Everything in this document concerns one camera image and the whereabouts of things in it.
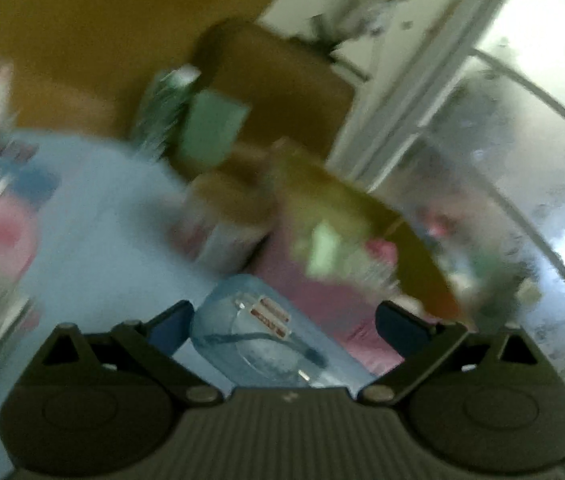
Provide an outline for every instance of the pink round object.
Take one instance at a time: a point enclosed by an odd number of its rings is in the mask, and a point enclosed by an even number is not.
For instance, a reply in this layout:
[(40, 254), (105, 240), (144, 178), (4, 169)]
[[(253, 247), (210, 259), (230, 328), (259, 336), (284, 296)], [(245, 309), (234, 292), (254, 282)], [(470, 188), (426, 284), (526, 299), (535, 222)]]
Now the pink round object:
[(0, 197), (0, 271), (17, 280), (31, 265), (38, 248), (34, 211), (19, 198)]

